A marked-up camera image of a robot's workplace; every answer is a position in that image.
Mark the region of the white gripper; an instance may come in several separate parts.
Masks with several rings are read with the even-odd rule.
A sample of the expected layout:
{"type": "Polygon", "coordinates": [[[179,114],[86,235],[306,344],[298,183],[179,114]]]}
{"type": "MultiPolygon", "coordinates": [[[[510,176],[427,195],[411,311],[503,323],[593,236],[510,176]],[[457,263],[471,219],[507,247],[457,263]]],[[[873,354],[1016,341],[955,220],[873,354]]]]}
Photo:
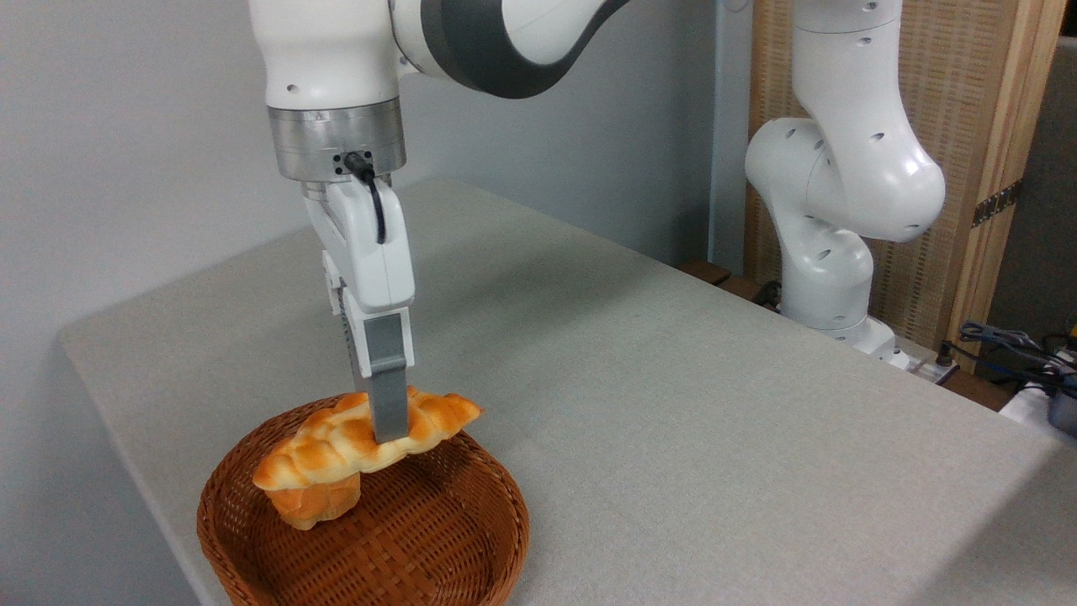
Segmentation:
{"type": "Polygon", "coordinates": [[[382,179],[374,186],[377,197],[351,177],[327,183],[323,199],[306,203],[326,249],[326,286],[355,391],[369,396],[374,440],[389,443],[408,434],[406,370],[415,360],[406,307],[416,287],[398,197],[382,179]]]}

